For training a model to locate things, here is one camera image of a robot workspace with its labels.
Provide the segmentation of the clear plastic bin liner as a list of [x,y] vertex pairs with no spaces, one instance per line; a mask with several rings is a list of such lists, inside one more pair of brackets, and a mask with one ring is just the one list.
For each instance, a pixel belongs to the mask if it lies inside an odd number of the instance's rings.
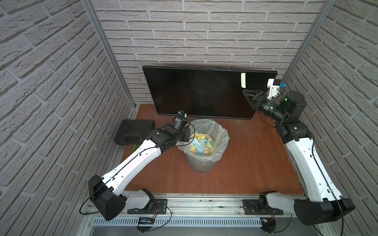
[[[225,128],[211,119],[194,120],[191,122],[189,128],[191,135],[195,134],[196,132],[210,135],[215,140],[216,144],[216,149],[211,157],[222,157],[230,140],[228,131]],[[179,142],[177,144],[178,149],[183,151],[185,155],[189,153],[192,154],[190,151],[192,141],[193,139],[190,138],[188,143]]]

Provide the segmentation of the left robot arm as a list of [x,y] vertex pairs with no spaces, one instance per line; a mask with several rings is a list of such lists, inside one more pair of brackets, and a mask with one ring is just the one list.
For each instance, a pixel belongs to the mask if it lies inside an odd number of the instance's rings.
[[192,142],[190,125],[187,114],[179,111],[171,123],[152,130],[139,148],[121,164],[101,177],[93,175],[89,179],[89,200],[105,220],[114,219],[124,210],[156,211],[155,198],[149,191],[125,191],[125,187],[166,150],[175,147],[178,142]]

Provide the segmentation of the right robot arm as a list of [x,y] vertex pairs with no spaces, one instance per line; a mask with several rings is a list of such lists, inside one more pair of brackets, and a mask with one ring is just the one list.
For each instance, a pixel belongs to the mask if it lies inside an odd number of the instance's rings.
[[271,118],[282,143],[291,156],[292,166],[302,179],[306,199],[294,199],[275,191],[262,192],[259,208],[279,209],[294,214],[306,226],[343,220],[355,209],[353,201],[343,197],[327,173],[315,147],[315,137],[300,121],[307,103],[303,94],[289,91],[277,104],[261,90],[243,90],[250,106]]

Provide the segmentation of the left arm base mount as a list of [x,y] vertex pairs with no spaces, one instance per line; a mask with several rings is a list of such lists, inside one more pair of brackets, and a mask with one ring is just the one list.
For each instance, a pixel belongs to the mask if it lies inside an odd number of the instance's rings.
[[154,215],[166,214],[167,203],[168,203],[167,199],[162,199],[162,198],[153,199],[153,200],[150,200],[144,208],[128,209],[127,213],[128,214],[154,214]]

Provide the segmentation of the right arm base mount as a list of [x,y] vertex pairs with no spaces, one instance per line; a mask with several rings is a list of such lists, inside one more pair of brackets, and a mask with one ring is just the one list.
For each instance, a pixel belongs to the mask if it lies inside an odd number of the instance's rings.
[[245,215],[283,215],[283,211],[271,208],[265,201],[258,199],[242,200]]

